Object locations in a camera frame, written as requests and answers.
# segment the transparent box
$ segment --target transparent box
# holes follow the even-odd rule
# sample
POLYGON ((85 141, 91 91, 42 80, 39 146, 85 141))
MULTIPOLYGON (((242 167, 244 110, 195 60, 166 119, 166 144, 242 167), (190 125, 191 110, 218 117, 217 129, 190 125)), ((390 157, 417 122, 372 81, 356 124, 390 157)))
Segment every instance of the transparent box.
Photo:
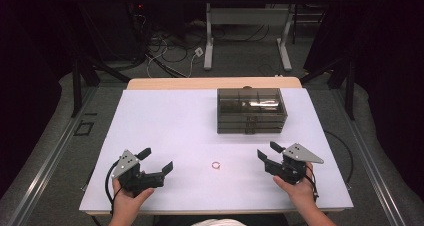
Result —
POLYGON ((278 88, 218 89, 218 133, 281 133, 287 119, 278 88))

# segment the table surface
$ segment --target table surface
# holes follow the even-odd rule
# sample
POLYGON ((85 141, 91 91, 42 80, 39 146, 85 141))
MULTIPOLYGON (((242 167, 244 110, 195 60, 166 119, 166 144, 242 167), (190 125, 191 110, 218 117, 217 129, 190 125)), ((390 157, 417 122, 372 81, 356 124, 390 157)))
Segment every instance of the table surface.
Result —
MULTIPOLYGON (((158 172, 170 161, 174 170, 165 178, 165 186, 145 202, 142 214, 229 214, 276 213, 295 210, 286 193, 278 188, 257 158, 259 149, 270 159, 281 155, 269 147, 275 141, 283 147, 300 143, 322 159, 315 164, 315 176, 323 210, 352 208, 353 204, 340 171, 322 131, 307 91, 292 78, 208 78, 189 79, 189 89, 157 90, 163 79, 140 79, 129 83, 123 92, 114 119, 99 155, 93 176, 80 205, 89 214, 107 214, 110 203, 104 192, 104 180, 110 166, 125 149, 137 154, 150 147, 152 154, 141 162, 146 173, 158 172), (281 134, 217 134, 216 89, 229 82, 263 87, 292 85, 282 88, 288 118, 281 134), (212 163, 221 164, 219 170, 212 163)), ((182 82, 171 79, 168 83, 182 82)))

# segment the desk leg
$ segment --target desk leg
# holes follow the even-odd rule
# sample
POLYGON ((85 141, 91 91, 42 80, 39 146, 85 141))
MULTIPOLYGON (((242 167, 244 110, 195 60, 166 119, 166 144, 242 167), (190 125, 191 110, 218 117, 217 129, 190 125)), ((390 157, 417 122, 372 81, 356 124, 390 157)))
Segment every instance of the desk leg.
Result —
POLYGON ((292 13, 291 7, 292 6, 289 5, 288 11, 287 11, 286 25, 284 26, 284 31, 281 34, 281 38, 277 39, 278 51, 280 51, 280 57, 281 57, 281 61, 283 63, 283 67, 285 71, 292 70, 289 55, 286 49, 286 42, 289 35, 290 25, 293 19, 293 13, 292 13))
POLYGON ((206 50, 205 50, 205 70, 212 69, 212 51, 213 51, 213 38, 212 38, 212 22, 211 22, 211 5, 206 4, 206 50))

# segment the table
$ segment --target table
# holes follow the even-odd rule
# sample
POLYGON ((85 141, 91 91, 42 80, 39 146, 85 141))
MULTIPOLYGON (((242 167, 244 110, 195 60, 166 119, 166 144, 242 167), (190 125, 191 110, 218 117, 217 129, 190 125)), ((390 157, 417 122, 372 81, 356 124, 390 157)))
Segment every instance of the table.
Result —
POLYGON ((256 24, 267 25, 284 24, 281 38, 277 38, 283 68, 291 71, 291 63, 286 49, 286 42, 293 18, 292 6, 287 8, 211 8, 206 4, 206 50, 204 69, 212 69, 213 37, 212 24, 256 24))
POLYGON ((288 196, 265 172, 259 149, 271 160, 281 155, 269 147, 298 142, 325 163, 315 165, 323 210, 352 208, 337 164, 322 131, 312 102, 296 78, 179 78, 134 79, 124 90, 80 210, 108 214, 103 190, 106 173, 124 149, 136 154, 151 147, 141 162, 146 173, 158 172, 170 161, 174 170, 165 186, 141 207, 153 215, 281 213, 295 210, 288 196), (218 87, 284 87, 288 118, 281 134, 217 134, 218 87), (212 163, 221 164, 219 170, 212 163))

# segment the human hand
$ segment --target human hand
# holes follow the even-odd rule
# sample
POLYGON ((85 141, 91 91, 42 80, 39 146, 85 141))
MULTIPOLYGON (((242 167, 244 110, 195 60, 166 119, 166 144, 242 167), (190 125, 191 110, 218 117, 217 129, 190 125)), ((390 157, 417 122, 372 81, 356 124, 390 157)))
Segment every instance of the human hand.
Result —
POLYGON ((131 192, 121 188, 117 178, 112 181, 115 198, 113 200, 113 217, 109 226, 131 225, 137 217, 141 205, 153 194, 154 189, 143 190, 137 197, 133 197, 131 192))
MULTIPOLYGON (((311 163, 306 163, 306 175, 312 178, 313 166, 311 163)), ((314 200, 314 190, 311 182, 303 178, 299 183, 292 185, 285 182, 278 176, 273 177, 274 182, 280 186, 290 197, 290 200, 299 211, 300 215, 305 219, 310 226, 334 226, 323 212, 321 212, 314 200)))
MULTIPOLYGON (((313 166, 310 162, 306 163, 306 175, 309 178, 312 178, 313 166)), ((273 177, 274 182, 282 188, 290 197, 290 200, 294 206, 301 211, 304 207, 315 205, 313 197, 313 187, 311 182, 306 178, 301 179, 301 181, 295 185, 289 184, 279 176, 273 177)))

